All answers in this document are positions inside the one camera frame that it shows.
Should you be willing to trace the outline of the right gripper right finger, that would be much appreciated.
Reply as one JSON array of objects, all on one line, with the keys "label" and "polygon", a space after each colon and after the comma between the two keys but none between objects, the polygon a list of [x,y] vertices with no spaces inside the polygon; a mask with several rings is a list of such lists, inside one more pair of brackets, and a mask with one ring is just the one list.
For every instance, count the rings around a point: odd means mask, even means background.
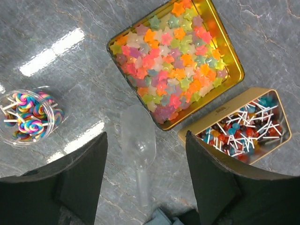
[{"label": "right gripper right finger", "polygon": [[186,155],[202,225],[297,225],[300,179],[245,164],[188,131]]}]

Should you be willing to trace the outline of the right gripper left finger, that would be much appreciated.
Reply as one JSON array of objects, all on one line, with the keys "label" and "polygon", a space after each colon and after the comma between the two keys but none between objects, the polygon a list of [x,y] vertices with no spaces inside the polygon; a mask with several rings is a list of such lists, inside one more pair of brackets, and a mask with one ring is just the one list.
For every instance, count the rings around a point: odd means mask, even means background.
[{"label": "right gripper left finger", "polygon": [[21,176],[0,179],[2,225],[95,222],[108,150],[103,132],[77,150]]}]

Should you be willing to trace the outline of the clear plastic scoop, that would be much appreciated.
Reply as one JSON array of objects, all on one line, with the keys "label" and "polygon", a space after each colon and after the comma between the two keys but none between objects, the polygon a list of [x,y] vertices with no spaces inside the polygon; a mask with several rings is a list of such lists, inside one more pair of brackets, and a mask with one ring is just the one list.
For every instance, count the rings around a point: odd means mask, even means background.
[{"label": "clear plastic scoop", "polygon": [[140,207],[150,209],[148,167],[156,157],[156,134],[148,111],[132,105],[121,114],[121,147],[123,157],[134,169]]}]

